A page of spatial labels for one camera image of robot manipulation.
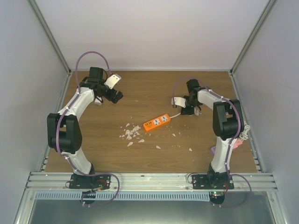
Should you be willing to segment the pink cube socket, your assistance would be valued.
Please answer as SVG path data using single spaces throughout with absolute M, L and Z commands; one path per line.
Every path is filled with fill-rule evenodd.
M 243 144 L 243 141 L 241 139 L 237 139 L 235 144 L 234 144 L 233 149 L 238 148 L 242 144 Z

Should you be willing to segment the purple power strip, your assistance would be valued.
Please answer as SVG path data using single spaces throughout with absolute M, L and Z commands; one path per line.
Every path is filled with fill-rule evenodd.
M 216 147 L 212 147 L 212 148 L 211 148 L 211 153 L 212 153 L 212 155 L 215 155 L 215 150 L 216 150 Z

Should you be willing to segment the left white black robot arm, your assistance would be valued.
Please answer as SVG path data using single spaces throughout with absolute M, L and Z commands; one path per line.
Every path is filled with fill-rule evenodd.
M 48 145 L 68 161 L 75 175 L 80 175 L 80 183 L 87 189 L 96 184 L 93 165 L 82 150 L 82 133 L 79 120 L 90 103 L 106 98 L 117 103 L 123 94 L 114 87 L 121 76 L 111 74 L 103 78 L 104 70 L 91 67 L 89 76 L 77 82 L 77 90 L 71 100 L 57 113 L 47 116 Z

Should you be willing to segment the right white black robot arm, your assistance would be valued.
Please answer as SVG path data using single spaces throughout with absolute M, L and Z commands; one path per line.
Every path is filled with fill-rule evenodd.
M 245 129 L 241 103 L 238 99 L 227 99 L 206 86 L 200 86 L 197 79 L 190 79 L 186 85 L 189 95 L 173 98 L 175 105 L 181 107 L 182 115 L 193 114 L 194 109 L 200 109 L 201 105 L 206 105 L 213 111 L 212 128 L 216 135 L 216 146 L 208 172 L 204 175 L 204 184 L 212 189 L 233 189 L 230 158 Z

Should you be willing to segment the orange power strip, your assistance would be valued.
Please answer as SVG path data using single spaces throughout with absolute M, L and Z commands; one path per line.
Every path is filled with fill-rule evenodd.
M 171 117 L 168 114 L 163 114 L 155 119 L 147 121 L 143 124 L 146 132 L 160 128 L 161 126 L 168 124 L 171 121 Z

